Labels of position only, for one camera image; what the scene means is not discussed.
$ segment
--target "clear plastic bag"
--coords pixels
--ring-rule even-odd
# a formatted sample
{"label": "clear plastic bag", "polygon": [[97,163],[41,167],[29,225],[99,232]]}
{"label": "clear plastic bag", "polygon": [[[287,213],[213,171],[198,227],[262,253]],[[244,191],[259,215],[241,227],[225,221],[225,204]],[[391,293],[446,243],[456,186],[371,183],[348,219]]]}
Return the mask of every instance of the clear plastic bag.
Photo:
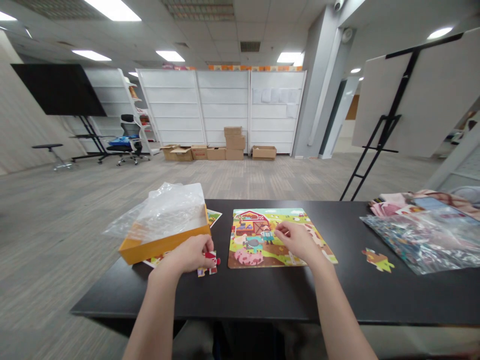
{"label": "clear plastic bag", "polygon": [[417,275],[480,267],[480,223],[451,207],[360,219]]}
{"label": "clear plastic bag", "polygon": [[148,198],[111,222],[104,235],[149,243],[207,224],[205,198],[199,183],[163,183]]}

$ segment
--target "black office chair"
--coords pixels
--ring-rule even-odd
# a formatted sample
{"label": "black office chair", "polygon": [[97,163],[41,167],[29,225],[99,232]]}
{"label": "black office chair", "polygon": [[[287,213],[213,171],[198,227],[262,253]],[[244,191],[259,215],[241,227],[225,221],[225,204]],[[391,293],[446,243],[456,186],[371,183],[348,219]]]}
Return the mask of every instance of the black office chair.
{"label": "black office chair", "polygon": [[138,159],[148,159],[148,156],[141,155],[142,153],[142,141],[140,140],[140,125],[134,122],[134,116],[131,114],[123,114],[120,116],[120,126],[123,129],[123,136],[136,136],[135,138],[130,139],[130,145],[112,145],[108,146],[106,149],[116,152],[128,153],[130,156],[124,157],[121,155],[121,159],[118,162],[117,166],[122,165],[125,160],[135,161],[135,165],[138,165]]}

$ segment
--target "cardboard box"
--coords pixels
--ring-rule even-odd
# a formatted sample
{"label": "cardboard box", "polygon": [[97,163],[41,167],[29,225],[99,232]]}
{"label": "cardboard box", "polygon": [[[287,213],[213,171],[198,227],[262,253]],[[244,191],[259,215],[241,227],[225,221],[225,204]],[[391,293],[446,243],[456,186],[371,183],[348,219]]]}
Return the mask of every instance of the cardboard box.
{"label": "cardboard box", "polygon": [[207,160],[207,145],[192,145],[191,155],[193,160]]}
{"label": "cardboard box", "polygon": [[229,150],[244,150],[245,149],[245,136],[228,136],[225,137],[226,148]]}
{"label": "cardboard box", "polygon": [[171,154],[170,152],[173,149],[178,148],[179,146],[180,145],[178,144],[170,144],[170,145],[162,146],[160,149],[163,150],[163,155],[165,155],[165,160],[169,160],[169,161],[177,160],[177,156],[175,154]]}
{"label": "cardboard box", "polygon": [[242,136],[242,127],[241,126],[225,126],[223,128],[223,133],[225,137],[236,137]]}
{"label": "cardboard box", "polygon": [[170,154],[175,154],[177,161],[192,161],[192,149],[188,146],[179,146],[170,151]]}
{"label": "cardboard box", "polygon": [[253,160],[275,160],[277,148],[275,146],[258,146],[252,148]]}
{"label": "cardboard box", "polygon": [[227,160],[243,160],[244,159],[244,151],[243,150],[227,149],[227,150],[225,150],[225,158]]}
{"label": "cardboard box", "polygon": [[225,148],[224,147],[209,147],[206,150],[206,156],[208,160],[225,160]]}
{"label": "cardboard box", "polygon": [[[131,227],[131,231],[136,231],[141,225],[134,223]],[[142,244],[141,240],[134,240],[129,238],[129,234],[126,236],[125,240],[122,242],[118,252],[121,257],[126,261],[128,265],[140,263],[149,258],[156,257],[160,254],[163,254],[167,251],[172,251],[178,245],[183,243],[189,237],[208,234],[211,235],[209,220],[207,215],[207,206],[205,206],[205,225],[197,227],[193,230],[188,230],[181,232],[176,235],[164,237],[151,242],[146,242]]]}

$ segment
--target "tv screen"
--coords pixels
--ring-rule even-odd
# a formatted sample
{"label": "tv screen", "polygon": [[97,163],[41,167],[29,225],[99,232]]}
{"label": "tv screen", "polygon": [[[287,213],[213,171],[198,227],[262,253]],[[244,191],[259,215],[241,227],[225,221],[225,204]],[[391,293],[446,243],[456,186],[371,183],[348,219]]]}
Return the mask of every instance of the tv screen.
{"label": "tv screen", "polygon": [[102,116],[104,108],[78,64],[12,64],[47,115]]}

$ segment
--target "black stool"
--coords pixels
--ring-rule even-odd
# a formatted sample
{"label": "black stool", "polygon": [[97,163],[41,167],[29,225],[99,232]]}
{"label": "black stool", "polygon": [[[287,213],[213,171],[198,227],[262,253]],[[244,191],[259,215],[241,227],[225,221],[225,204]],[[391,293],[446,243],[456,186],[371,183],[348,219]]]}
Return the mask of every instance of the black stool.
{"label": "black stool", "polygon": [[57,155],[57,153],[54,151],[53,148],[57,148],[59,146],[63,146],[63,144],[45,144],[45,145],[35,145],[32,146],[33,149],[48,149],[49,152],[53,153],[56,159],[56,165],[53,167],[54,171],[57,171],[58,169],[72,169],[72,163],[71,162],[64,162],[60,156]]}

